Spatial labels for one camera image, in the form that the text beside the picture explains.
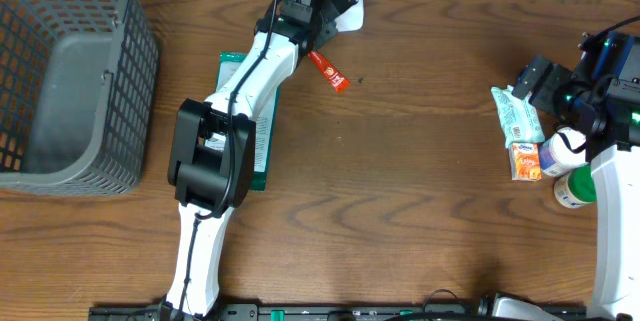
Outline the mint green wipes pack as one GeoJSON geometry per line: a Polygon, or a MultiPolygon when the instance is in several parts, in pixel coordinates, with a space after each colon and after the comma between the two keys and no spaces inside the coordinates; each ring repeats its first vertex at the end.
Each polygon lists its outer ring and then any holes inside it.
{"type": "Polygon", "coordinates": [[[505,147],[513,143],[542,143],[544,135],[536,109],[524,100],[512,95],[513,87],[491,88],[491,95],[497,108],[500,127],[505,136],[505,147]]]}

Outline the white blue label jar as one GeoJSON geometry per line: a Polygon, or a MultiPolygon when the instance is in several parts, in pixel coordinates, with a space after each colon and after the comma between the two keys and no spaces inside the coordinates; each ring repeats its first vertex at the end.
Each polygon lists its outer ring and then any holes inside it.
{"type": "Polygon", "coordinates": [[[586,151],[574,153],[585,142],[581,132],[570,127],[560,128],[539,148],[541,171],[550,177],[561,177],[586,165],[586,151]]]}

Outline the orange Kleenex tissue pack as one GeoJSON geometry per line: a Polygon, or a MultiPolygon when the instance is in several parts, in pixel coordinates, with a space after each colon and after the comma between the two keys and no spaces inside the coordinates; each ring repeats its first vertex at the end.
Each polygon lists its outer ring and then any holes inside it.
{"type": "Polygon", "coordinates": [[[513,181],[538,181],[541,179],[538,145],[512,143],[508,147],[513,181]]]}

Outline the red snack bar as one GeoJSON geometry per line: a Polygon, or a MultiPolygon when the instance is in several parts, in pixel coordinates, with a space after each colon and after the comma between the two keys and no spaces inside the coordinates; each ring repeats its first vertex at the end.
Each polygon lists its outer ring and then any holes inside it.
{"type": "Polygon", "coordinates": [[[318,51],[311,51],[309,53],[309,58],[337,93],[345,91],[350,86],[349,79],[346,78],[318,51]]]}

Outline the green lid jar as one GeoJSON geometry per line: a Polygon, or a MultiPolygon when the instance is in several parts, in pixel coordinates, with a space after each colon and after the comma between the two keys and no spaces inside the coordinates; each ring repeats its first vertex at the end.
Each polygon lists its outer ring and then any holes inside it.
{"type": "Polygon", "coordinates": [[[597,200],[589,165],[577,168],[559,178],[554,184],[553,191],[556,200],[570,209],[594,204],[597,200]]]}

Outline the green white 3M package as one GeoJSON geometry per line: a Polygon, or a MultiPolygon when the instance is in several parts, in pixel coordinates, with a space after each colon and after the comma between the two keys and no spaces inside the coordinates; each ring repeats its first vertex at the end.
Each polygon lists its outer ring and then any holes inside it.
{"type": "MultiPolygon", "coordinates": [[[[215,92],[218,93],[236,73],[246,55],[237,52],[221,52],[215,92]]],[[[254,177],[251,191],[262,192],[266,189],[269,163],[272,149],[272,135],[275,125],[279,89],[262,109],[256,123],[256,147],[254,177]]]]}

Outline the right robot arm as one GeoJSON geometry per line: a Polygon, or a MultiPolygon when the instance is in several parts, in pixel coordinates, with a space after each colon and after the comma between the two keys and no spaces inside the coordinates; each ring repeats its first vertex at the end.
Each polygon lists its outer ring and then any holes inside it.
{"type": "Polygon", "coordinates": [[[514,97],[581,132],[597,205],[591,318],[639,317],[639,39],[608,29],[586,35],[569,70],[535,57],[514,97]]]}

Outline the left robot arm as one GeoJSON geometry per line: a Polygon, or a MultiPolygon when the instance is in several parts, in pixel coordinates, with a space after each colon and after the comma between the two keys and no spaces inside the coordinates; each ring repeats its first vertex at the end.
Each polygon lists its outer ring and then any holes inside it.
{"type": "Polygon", "coordinates": [[[254,177],[258,118],[301,61],[337,32],[359,0],[272,0],[237,71],[177,114],[168,182],[175,189],[180,243],[162,320],[203,320],[216,305],[226,228],[254,177]]]}

